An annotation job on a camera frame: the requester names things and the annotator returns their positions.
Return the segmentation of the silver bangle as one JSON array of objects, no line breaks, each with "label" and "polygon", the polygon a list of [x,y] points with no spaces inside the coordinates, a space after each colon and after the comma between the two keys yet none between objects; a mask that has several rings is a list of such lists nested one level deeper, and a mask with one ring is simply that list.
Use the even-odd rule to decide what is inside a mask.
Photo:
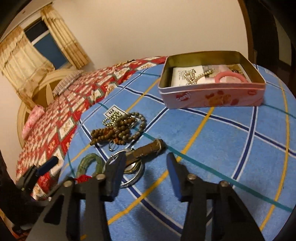
[{"label": "silver bangle", "polygon": [[[130,154],[133,151],[134,151],[133,148],[128,148],[128,149],[118,151],[115,154],[111,155],[103,167],[103,172],[105,172],[106,166],[109,165],[112,161],[114,161],[120,153]],[[124,182],[125,179],[123,179],[122,184],[120,185],[120,189],[128,188],[134,185],[135,183],[137,183],[137,181],[144,174],[145,164],[141,160],[136,161],[134,164],[131,164],[131,167],[127,167],[126,169],[127,171],[124,172],[125,174],[134,174],[134,176],[130,180],[127,180],[125,182]]]}]

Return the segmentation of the brown strap wristwatch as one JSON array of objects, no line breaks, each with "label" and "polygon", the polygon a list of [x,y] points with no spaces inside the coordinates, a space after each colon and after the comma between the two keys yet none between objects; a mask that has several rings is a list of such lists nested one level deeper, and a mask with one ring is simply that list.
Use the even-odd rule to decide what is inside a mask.
[{"label": "brown strap wristwatch", "polygon": [[124,173],[131,174],[134,173],[136,169],[143,164],[143,160],[150,157],[156,157],[165,149],[165,142],[161,138],[156,138],[151,143],[145,146],[139,147],[137,149],[124,149],[115,153],[114,155],[111,155],[110,157],[115,158],[120,153],[124,153],[126,157]]}]

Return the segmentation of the red patterned bedspread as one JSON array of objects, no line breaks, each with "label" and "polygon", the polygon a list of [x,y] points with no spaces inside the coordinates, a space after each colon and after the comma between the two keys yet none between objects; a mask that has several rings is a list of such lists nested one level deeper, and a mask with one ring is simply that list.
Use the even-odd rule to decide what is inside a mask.
[{"label": "red patterned bedspread", "polygon": [[32,192],[34,199],[45,198],[55,185],[81,114],[137,71],[163,64],[165,59],[163,56],[137,59],[84,73],[45,109],[24,140],[16,165],[16,179],[19,180],[30,166],[43,165],[51,156],[59,158],[58,165],[37,181]]}]

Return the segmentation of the pink pillow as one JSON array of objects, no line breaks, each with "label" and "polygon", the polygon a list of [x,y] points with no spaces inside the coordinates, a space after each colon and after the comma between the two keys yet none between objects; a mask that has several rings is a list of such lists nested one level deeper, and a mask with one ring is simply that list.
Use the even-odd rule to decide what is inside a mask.
[{"label": "pink pillow", "polygon": [[37,121],[42,117],[45,113],[45,109],[41,105],[35,105],[34,108],[31,110],[27,121],[22,129],[22,138],[26,140],[29,134],[32,132],[34,125]]}]

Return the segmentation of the blue plaid cloth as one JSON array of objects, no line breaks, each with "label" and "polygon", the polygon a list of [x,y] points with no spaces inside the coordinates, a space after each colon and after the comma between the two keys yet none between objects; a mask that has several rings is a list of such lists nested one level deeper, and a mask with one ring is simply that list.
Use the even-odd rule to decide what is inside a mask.
[{"label": "blue plaid cloth", "polygon": [[[141,66],[82,114],[60,179],[73,176],[87,154],[109,158],[108,146],[89,144],[108,109],[137,111],[147,128],[129,148],[160,138],[191,173],[208,182],[231,182],[264,238],[273,240],[295,206],[295,97],[272,72],[257,67],[266,81],[259,107],[168,109],[158,91],[162,68]],[[113,240],[179,240],[186,209],[174,195],[166,153],[146,161],[140,180],[106,204]]]}]

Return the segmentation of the striped pillow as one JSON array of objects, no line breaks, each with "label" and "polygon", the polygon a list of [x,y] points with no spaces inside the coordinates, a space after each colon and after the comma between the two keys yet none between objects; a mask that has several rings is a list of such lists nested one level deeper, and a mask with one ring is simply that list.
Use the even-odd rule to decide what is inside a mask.
[{"label": "striped pillow", "polygon": [[76,81],[79,77],[81,77],[85,71],[76,70],[67,76],[65,76],[54,88],[53,96],[61,95],[74,81]]}]

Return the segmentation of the cream wooden headboard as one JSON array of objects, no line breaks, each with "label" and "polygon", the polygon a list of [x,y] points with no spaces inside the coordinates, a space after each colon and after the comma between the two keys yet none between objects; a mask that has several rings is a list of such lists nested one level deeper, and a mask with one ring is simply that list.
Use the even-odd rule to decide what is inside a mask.
[{"label": "cream wooden headboard", "polygon": [[[53,90],[57,84],[69,74],[75,72],[74,68],[64,68],[49,72],[44,79],[40,82],[39,86],[34,90],[33,101],[47,108],[48,105],[54,100]],[[25,122],[28,119],[31,110],[22,102],[20,104],[18,115],[17,115],[17,133],[18,141],[21,147],[24,147],[25,141],[22,138],[22,129]]]}]

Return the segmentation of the beige curtain left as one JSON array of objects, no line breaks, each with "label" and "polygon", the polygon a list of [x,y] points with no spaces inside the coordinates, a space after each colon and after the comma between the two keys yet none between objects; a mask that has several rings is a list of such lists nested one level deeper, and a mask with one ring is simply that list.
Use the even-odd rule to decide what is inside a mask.
[{"label": "beige curtain left", "polygon": [[29,41],[21,27],[14,28],[1,42],[1,72],[29,108],[36,105],[35,89],[54,65]]}]

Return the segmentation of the beige curtain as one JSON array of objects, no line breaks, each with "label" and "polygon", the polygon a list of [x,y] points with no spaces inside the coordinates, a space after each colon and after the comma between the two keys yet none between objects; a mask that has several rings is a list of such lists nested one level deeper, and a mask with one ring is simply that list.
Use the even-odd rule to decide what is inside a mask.
[{"label": "beige curtain", "polygon": [[1,72],[29,108],[36,105],[35,89],[54,65],[29,41],[21,27],[14,28],[1,42]]},{"label": "beige curtain", "polygon": [[43,7],[40,13],[43,22],[66,59],[76,69],[81,69],[90,63],[88,55],[52,4]]}]

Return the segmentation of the beige curtain right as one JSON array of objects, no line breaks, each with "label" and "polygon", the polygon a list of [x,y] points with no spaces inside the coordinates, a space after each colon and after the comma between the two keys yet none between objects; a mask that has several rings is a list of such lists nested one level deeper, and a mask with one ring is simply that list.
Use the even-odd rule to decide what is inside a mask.
[{"label": "beige curtain right", "polygon": [[90,63],[88,55],[52,4],[43,7],[40,13],[43,22],[66,59],[76,69],[81,69]]}]

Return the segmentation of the window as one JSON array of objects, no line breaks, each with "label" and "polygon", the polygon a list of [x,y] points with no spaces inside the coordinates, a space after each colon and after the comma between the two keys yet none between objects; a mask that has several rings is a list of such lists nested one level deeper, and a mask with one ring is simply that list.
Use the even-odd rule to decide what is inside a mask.
[{"label": "window", "polygon": [[68,60],[41,18],[26,27],[25,34],[32,45],[54,65],[55,69],[60,69],[68,64]]}]

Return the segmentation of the pink rectangular tin box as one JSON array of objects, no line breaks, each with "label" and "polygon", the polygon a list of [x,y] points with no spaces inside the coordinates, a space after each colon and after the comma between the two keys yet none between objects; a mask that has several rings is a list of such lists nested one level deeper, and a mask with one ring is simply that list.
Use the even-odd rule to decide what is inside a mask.
[{"label": "pink rectangular tin box", "polygon": [[260,106],[266,82],[237,51],[202,51],[169,56],[159,93],[170,108]]}]

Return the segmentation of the brown door frame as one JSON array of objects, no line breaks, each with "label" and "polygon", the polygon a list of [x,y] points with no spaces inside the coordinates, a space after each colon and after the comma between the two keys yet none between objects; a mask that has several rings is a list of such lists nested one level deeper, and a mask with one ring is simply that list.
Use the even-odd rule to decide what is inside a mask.
[{"label": "brown door frame", "polygon": [[247,7],[243,0],[238,0],[238,3],[242,11],[245,28],[246,28],[247,43],[248,43],[248,60],[256,64],[257,52],[254,49],[254,40],[253,40],[253,34],[252,34],[252,28],[251,28],[251,21],[249,18]]}]

